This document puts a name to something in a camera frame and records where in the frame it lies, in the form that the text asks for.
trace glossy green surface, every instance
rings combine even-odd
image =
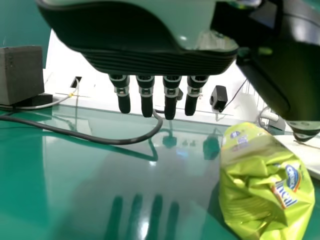
[[[49,116],[16,116],[107,138],[142,135],[156,123],[65,106],[38,113]],[[0,122],[0,239],[237,239],[218,204],[225,130],[165,121],[152,143],[119,148]],[[315,187],[307,240],[320,238],[320,184]]]

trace black cable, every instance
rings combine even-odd
[[[233,98],[231,99],[231,101],[229,101],[229,102],[227,103],[227,105],[224,106],[223,109],[220,109],[220,110],[219,110],[219,113],[222,113],[222,111],[225,110],[225,109],[229,106],[229,104],[232,103],[233,100],[235,100],[236,96],[238,95],[238,93],[240,92],[240,90],[242,89],[242,87],[245,85],[245,83],[247,82],[247,80],[248,80],[248,79],[244,80],[244,82],[242,83],[241,87],[236,91],[236,93],[235,93],[235,95],[233,96]]]
[[[158,110],[158,109],[155,109],[155,112],[156,112],[157,114],[165,114],[165,111]]]
[[[35,128],[35,127],[32,127],[32,126],[0,127],[0,130],[12,130],[12,129],[39,130],[38,128]],[[46,137],[54,137],[54,138],[59,137],[59,135],[57,136],[54,132],[50,132],[50,131],[41,131],[41,132],[39,132],[39,135],[40,136],[46,136]],[[37,136],[37,135],[35,133],[33,133],[30,137],[35,137],[35,136]],[[87,147],[90,147],[90,145],[88,145],[89,142],[84,140],[84,139],[82,139],[82,138],[70,137],[70,138],[62,138],[62,139],[65,139],[65,140],[70,141],[70,142],[75,143],[75,144],[80,144],[80,145],[85,145]],[[147,155],[147,154],[144,154],[144,153],[141,153],[141,152],[138,152],[138,151],[133,151],[133,150],[130,150],[130,149],[122,148],[122,147],[119,147],[119,146],[113,146],[113,145],[95,144],[94,147],[98,148],[98,149],[102,149],[102,150],[108,150],[108,151],[111,151],[111,152],[123,154],[123,155],[130,156],[130,157],[134,157],[134,158],[147,160],[149,162],[158,161],[158,159],[159,159],[158,153],[157,153],[157,150],[156,150],[151,138],[148,139],[148,144],[149,144],[149,146],[151,148],[152,155]]]
[[[156,126],[148,133],[139,136],[139,137],[134,137],[134,138],[129,138],[129,139],[108,139],[108,138],[102,138],[102,137],[97,137],[97,136],[92,136],[92,135],[87,135],[84,133],[80,132],[75,132],[71,130],[66,130],[54,126],[49,126],[45,125],[36,121],[31,121],[27,119],[22,119],[22,118],[17,118],[13,116],[5,116],[5,115],[0,115],[0,121],[7,121],[7,122],[14,122],[14,123],[20,123],[20,124],[25,124],[29,126],[33,126],[39,129],[45,129],[49,130],[58,134],[64,134],[64,135],[69,135],[75,138],[87,140],[90,142],[98,143],[98,144],[104,144],[104,145],[129,145],[129,144],[136,144],[143,142],[145,140],[148,140],[152,138],[155,134],[159,132],[163,125],[163,119],[156,113],[156,111],[153,111],[153,116],[158,120]]]

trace chip bag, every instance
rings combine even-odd
[[[220,156],[219,204],[245,240],[301,240],[315,205],[302,161],[264,129],[227,129]]]

